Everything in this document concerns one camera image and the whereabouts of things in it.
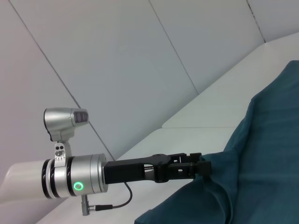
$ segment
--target dark green towel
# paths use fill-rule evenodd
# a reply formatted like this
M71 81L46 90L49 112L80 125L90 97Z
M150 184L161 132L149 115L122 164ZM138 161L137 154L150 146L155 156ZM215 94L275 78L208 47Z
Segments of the dark green towel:
M299 223L299 61L253 97L224 151L201 159L212 162L210 178L197 177L135 223Z

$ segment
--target green light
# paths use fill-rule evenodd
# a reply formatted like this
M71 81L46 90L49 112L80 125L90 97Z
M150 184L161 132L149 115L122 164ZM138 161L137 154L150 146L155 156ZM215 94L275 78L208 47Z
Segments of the green light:
M83 188L84 188L83 183L81 183L81 182L74 183L74 189L75 190L83 190Z

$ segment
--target green led ring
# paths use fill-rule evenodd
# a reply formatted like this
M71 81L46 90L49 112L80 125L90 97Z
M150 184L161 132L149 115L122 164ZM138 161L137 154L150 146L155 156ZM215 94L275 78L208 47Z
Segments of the green led ring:
M83 183L81 183L81 182L74 183L75 190L83 190L83 188L84 188Z

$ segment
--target white table surface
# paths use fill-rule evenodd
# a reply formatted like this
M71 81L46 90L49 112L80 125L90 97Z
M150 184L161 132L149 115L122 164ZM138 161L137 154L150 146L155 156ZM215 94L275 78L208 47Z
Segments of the white table surface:
M234 128L171 128L159 129L125 153L120 160L151 156L153 154L221 152ZM173 180L157 184L152 181L128 183L133 191L132 201L125 207L92 212L82 216L81 197L71 197L45 216L38 224L132 224L149 209L156 207L191 180ZM125 185L110 184L105 194L90 195L90 205L124 203L129 198Z
M252 97L299 60L298 43L296 33L261 45L162 127L237 127Z

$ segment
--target white wall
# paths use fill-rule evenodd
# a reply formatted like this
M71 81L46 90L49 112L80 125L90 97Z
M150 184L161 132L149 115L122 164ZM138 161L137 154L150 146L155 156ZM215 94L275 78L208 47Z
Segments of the white wall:
M43 111L76 104L6 0L0 1L0 33L1 183L14 163L53 158ZM111 159L89 125L76 130L70 143L73 155L105 153ZM0 223L36 223L61 202L45 199L0 205Z
M263 39L246 0L150 0L201 93Z
M197 92L147 0L12 0L118 158Z
M266 41L299 32L299 1L249 0Z

